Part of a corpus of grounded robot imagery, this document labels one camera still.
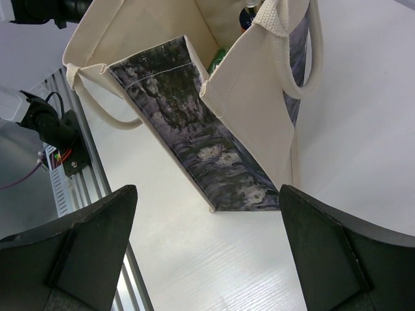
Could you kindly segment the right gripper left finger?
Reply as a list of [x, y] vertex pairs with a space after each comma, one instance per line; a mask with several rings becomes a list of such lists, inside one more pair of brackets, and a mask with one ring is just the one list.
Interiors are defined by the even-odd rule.
[[137, 205], [126, 185], [1, 239], [2, 310], [110, 310]]

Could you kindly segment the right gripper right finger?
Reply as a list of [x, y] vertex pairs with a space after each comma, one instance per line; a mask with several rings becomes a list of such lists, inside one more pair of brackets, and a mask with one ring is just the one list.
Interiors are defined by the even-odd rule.
[[283, 185], [283, 223], [308, 310], [413, 310], [414, 237]]

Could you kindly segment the orange blue spray bottle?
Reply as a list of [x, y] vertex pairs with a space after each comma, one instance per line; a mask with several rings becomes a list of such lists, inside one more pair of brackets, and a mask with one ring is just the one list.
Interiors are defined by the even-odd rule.
[[239, 14], [239, 23], [242, 32], [245, 32], [251, 26], [261, 5], [261, 0], [244, 0], [244, 8]]

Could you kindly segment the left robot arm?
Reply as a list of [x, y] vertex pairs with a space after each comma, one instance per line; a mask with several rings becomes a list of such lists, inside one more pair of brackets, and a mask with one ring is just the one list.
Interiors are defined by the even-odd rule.
[[[91, 1], [1, 1], [1, 21], [18, 25], [43, 25], [50, 21], [59, 29], [68, 23], [79, 23]], [[49, 100], [59, 93], [49, 93], [42, 99], [24, 90], [1, 88], [1, 118], [39, 134], [40, 140], [58, 150], [70, 149], [80, 140], [80, 134], [67, 123], [64, 110], [58, 114]]]

